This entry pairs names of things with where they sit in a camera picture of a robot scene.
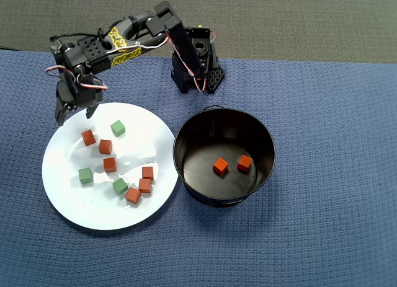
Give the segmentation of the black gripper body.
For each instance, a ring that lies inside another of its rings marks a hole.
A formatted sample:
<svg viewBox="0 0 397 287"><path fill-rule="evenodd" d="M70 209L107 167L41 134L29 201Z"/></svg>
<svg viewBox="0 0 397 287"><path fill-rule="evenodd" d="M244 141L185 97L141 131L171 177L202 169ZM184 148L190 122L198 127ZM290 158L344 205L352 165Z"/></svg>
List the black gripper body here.
<svg viewBox="0 0 397 287"><path fill-rule="evenodd" d="M100 80L91 74L79 74L74 86L78 94L78 108L86 109L92 104L102 102L103 87Z"/></svg>

